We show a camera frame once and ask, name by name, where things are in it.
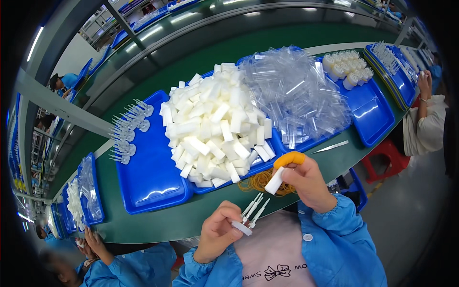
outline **green workbench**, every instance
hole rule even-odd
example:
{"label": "green workbench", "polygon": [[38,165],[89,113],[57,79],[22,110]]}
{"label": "green workbench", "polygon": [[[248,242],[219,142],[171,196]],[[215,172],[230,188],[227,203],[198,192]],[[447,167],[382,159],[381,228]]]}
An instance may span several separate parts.
{"label": "green workbench", "polygon": [[[382,80],[377,76],[374,78],[394,112],[397,124],[405,112],[397,107]],[[348,140],[349,144],[311,155],[311,152],[345,140]],[[352,125],[341,134],[307,151],[306,155],[317,161],[325,182],[329,182],[359,162],[370,151],[371,148],[366,148],[362,144],[357,130]],[[175,207],[130,215],[124,209],[115,162],[109,159],[108,154],[109,152],[105,152],[96,160],[97,181],[105,220],[104,223],[93,226],[105,242],[164,242],[198,236],[202,222],[223,200],[229,200],[244,208],[257,194],[257,191],[242,192],[237,184],[232,184],[207,194],[193,195],[189,201]],[[263,215],[275,212],[299,199],[296,194],[284,197],[266,195],[272,199]]]}

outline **hair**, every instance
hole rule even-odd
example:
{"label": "hair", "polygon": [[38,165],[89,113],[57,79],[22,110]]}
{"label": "hair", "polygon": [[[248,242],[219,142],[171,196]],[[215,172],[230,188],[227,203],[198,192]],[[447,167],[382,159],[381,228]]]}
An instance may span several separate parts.
{"label": "hair", "polygon": [[436,62],[438,66],[442,66],[442,61],[440,60],[440,54],[438,52],[433,52],[432,55],[434,56],[433,61]]}
{"label": "hair", "polygon": [[41,119],[40,118],[36,118],[35,119],[35,123],[34,123],[34,127],[38,127],[38,124],[41,122]]}
{"label": "hair", "polygon": [[39,225],[36,225],[36,226],[35,226],[35,231],[37,232],[37,236],[38,236],[38,238],[40,238],[40,239],[44,239],[44,237],[42,237],[42,235],[41,235],[41,231],[42,231],[42,230],[43,230],[43,228],[41,228],[41,226],[39,226]]}
{"label": "hair", "polygon": [[39,254],[40,262],[43,265],[43,267],[46,269],[46,271],[48,271],[48,274],[52,276],[58,282],[58,284],[55,286],[65,287],[64,283],[61,280],[59,280],[59,277],[58,277],[59,273],[56,272],[53,266],[52,256],[53,256],[53,253],[50,250],[47,250],[47,249],[41,250]]}
{"label": "hair", "polygon": [[58,76],[57,73],[54,74],[51,78],[50,78],[50,88],[52,90],[55,90],[56,89],[56,83],[57,83],[57,80],[58,79],[62,79],[62,76]]}

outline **gray floor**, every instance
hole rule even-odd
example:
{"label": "gray floor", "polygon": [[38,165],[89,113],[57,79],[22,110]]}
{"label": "gray floor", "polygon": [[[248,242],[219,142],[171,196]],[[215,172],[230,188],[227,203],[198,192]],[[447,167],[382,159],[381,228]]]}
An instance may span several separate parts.
{"label": "gray floor", "polygon": [[[364,182],[364,167],[359,163],[355,169]],[[386,179],[362,210],[389,286],[406,276],[429,241],[447,199],[444,173],[443,150],[412,157],[408,168]],[[374,185],[365,182],[366,192]]]}

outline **woman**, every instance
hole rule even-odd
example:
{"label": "woman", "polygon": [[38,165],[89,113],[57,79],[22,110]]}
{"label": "woman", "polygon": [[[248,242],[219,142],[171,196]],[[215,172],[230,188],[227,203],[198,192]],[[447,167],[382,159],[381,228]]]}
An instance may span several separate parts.
{"label": "woman", "polygon": [[298,192],[298,215],[278,211],[242,237],[230,224],[242,221],[241,209],[222,202],[204,221],[199,245],[184,255],[185,265],[172,286],[387,285],[353,202],[329,193],[313,159],[286,167],[281,177]]}
{"label": "woman", "polygon": [[57,74],[50,79],[50,88],[57,90],[60,97],[65,98],[75,85],[78,76],[74,73],[67,73],[61,77]]}
{"label": "woman", "polygon": [[45,227],[41,227],[39,225],[35,226],[35,231],[37,232],[37,236],[40,239],[43,239],[50,248],[54,250],[67,250],[67,251],[74,251],[76,250],[76,245],[73,243],[71,239],[57,239],[52,234],[48,225]]}
{"label": "woman", "polygon": [[40,253],[45,268],[66,287],[150,287],[168,286],[177,256],[168,242],[121,256],[107,251],[99,236],[84,228],[79,247],[88,259],[73,269],[52,252]]}
{"label": "woman", "polygon": [[389,134],[398,151],[405,156],[423,155],[443,148],[447,99],[432,96],[432,74],[419,75],[419,107],[411,108]]}

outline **red stool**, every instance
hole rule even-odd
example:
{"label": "red stool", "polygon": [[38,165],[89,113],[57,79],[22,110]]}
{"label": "red stool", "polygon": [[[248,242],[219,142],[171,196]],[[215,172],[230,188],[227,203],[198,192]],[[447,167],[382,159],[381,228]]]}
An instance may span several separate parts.
{"label": "red stool", "polygon": [[177,259],[175,263],[172,265],[171,270],[177,269],[183,264],[185,264],[185,262],[183,261],[183,256],[177,256]]}
{"label": "red stool", "polygon": [[[383,154],[387,156],[390,160],[390,163],[392,164],[392,168],[390,170],[380,175],[376,174],[375,169],[373,168],[370,162],[370,157],[378,154]],[[406,167],[408,167],[409,159],[410,157],[401,155],[398,152],[395,145],[393,144],[393,142],[390,139],[386,138],[380,144],[378,144],[377,147],[370,151],[370,153],[366,157],[362,159],[362,163],[364,164],[369,174],[367,182],[371,184],[377,180],[381,180],[398,174]]]}

